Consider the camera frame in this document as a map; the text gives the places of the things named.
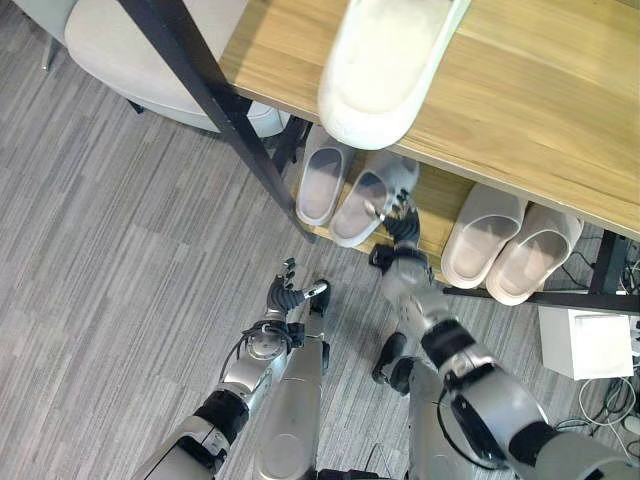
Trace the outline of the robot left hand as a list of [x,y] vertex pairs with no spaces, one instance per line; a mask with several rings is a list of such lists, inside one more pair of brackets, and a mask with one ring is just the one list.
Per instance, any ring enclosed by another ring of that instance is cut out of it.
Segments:
[[281,272],[274,277],[269,287],[266,313],[279,315],[282,320],[285,320],[291,310],[309,302],[310,313],[323,317],[330,302],[330,283],[325,279],[320,279],[306,289],[296,290],[293,286],[295,267],[294,257],[283,262]]

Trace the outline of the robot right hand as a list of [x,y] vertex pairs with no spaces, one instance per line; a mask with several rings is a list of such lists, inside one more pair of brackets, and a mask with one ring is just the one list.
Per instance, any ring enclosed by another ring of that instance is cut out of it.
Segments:
[[393,242],[398,245],[408,243],[416,247],[420,239],[420,220],[408,190],[402,188],[396,195],[397,202],[392,205],[390,213],[383,213],[371,202],[364,203],[368,215],[379,220]]

